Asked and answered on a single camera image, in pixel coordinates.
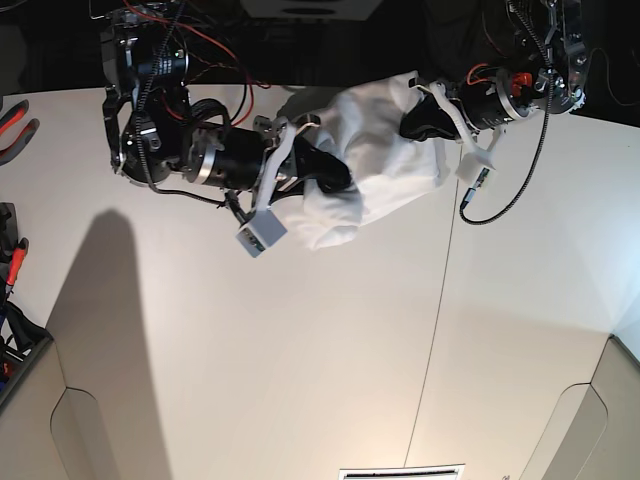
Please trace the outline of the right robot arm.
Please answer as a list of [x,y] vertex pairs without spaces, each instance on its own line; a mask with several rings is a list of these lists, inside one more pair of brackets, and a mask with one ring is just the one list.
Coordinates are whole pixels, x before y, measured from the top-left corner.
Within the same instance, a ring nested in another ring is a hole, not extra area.
[[[308,180],[325,194],[340,194],[352,177],[341,160],[305,139],[320,125],[315,115],[296,122],[257,116],[251,128],[242,127],[252,114],[257,84],[236,54],[206,33],[208,19],[191,16],[186,8],[184,1],[126,1],[105,16],[102,111],[111,167],[158,195],[205,199],[163,187],[171,175],[220,190],[222,198],[209,204],[234,216],[238,242],[256,258],[287,232],[272,210],[274,202],[302,195]],[[191,101],[191,64],[212,66],[194,53],[192,37],[222,51],[242,75],[235,114],[217,99]]]

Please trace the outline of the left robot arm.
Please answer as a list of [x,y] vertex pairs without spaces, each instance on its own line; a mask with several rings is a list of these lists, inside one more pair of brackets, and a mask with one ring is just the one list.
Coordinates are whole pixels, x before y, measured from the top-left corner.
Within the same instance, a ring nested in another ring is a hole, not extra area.
[[465,38],[485,50],[457,78],[410,79],[421,100],[401,121],[402,137],[443,139],[464,148],[456,172],[478,187],[494,169],[511,123],[559,115],[585,102],[587,53],[578,1],[482,1]]

